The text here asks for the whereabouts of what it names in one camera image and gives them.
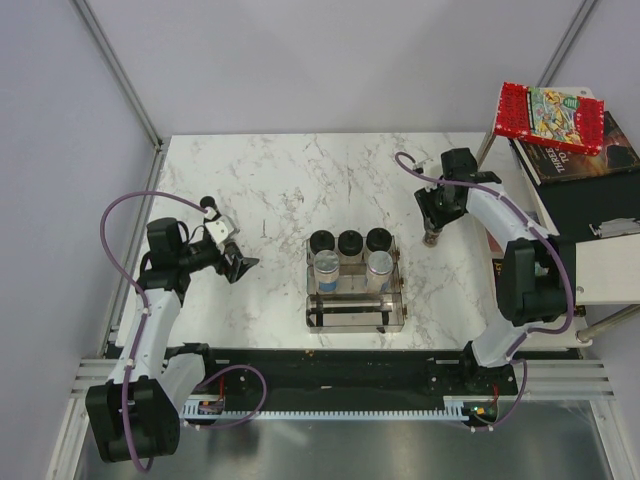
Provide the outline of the black-cap spice bottle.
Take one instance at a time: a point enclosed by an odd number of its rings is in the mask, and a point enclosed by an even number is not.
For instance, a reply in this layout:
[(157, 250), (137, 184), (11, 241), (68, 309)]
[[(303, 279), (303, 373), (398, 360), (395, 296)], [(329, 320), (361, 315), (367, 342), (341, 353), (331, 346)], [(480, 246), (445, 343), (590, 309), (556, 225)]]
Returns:
[(202, 197), (200, 200), (200, 206), (204, 209), (216, 209), (216, 201), (212, 196)]
[(423, 237), (423, 244), (429, 248), (437, 245), (441, 234), (440, 229), (426, 229)]

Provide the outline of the black knob-lid glass jar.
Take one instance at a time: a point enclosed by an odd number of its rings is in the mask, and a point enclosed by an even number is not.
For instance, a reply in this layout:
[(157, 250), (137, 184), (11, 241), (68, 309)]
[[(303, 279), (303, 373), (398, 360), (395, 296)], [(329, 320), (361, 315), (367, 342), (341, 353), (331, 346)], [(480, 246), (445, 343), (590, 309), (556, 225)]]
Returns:
[(315, 256), (321, 251), (334, 251), (335, 237), (328, 230), (316, 230), (309, 238), (309, 252)]

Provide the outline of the blue-label bottle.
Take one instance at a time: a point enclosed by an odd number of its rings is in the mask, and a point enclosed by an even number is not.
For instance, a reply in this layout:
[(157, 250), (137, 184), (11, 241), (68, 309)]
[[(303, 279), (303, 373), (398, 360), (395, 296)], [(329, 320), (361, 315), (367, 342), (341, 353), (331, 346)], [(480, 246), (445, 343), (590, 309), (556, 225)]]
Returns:
[(389, 288), (394, 262), (385, 251), (371, 253), (367, 260), (366, 288), (369, 292), (381, 293)]
[(340, 275), (340, 260), (334, 251), (319, 251), (314, 256), (313, 271), (318, 293), (331, 293), (336, 290)]

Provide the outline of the clear three-slot organizer tray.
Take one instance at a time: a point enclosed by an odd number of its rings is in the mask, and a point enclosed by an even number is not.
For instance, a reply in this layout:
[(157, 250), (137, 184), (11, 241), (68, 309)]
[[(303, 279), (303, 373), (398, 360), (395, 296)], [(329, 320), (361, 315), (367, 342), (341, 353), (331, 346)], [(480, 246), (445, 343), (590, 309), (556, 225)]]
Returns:
[(362, 261), (358, 264), (342, 265), (337, 288), (334, 292), (320, 294), (314, 280), (314, 256), (306, 241), (307, 298), (305, 322), (310, 332), (328, 333), (395, 333), (403, 329), (407, 315), (403, 302), (404, 279), (400, 273), (400, 251), (393, 237), (388, 252), (394, 262), (389, 288), (381, 293), (369, 292), (366, 288), (367, 260), (371, 253), (366, 249), (366, 236)]

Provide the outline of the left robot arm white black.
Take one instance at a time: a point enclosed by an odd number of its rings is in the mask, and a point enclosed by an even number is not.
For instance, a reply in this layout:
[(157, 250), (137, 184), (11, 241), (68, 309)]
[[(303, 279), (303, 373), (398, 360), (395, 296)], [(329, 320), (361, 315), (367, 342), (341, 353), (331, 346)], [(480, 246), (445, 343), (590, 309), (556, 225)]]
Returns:
[(166, 348), (184, 305), (192, 274), (213, 268), (229, 283), (258, 264), (235, 242), (233, 221), (221, 214), (204, 220), (192, 242), (185, 224), (166, 217), (147, 226), (149, 250), (135, 285), (136, 320), (120, 357), (102, 385), (85, 397), (90, 425), (105, 462), (152, 460), (173, 454), (180, 438), (179, 413), (192, 391), (208, 393), (219, 369), (201, 353), (167, 358)]

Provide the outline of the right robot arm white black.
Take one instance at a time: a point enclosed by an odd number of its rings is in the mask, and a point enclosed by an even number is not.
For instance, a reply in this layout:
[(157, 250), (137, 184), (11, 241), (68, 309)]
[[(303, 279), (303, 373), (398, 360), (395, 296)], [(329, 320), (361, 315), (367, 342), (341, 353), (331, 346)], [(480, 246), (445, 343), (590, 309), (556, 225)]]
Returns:
[(441, 168), (435, 188), (414, 194), (425, 243), (435, 244), (446, 225), (470, 215), (503, 253), (495, 288), (498, 315), (465, 346), (465, 363), (457, 371), (460, 386), (477, 394), (493, 383), (493, 369), (509, 364), (529, 336), (568, 330), (575, 309), (576, 249), (521, 209), (495, 173), (479, 170), (469, 149), (444, 152)]

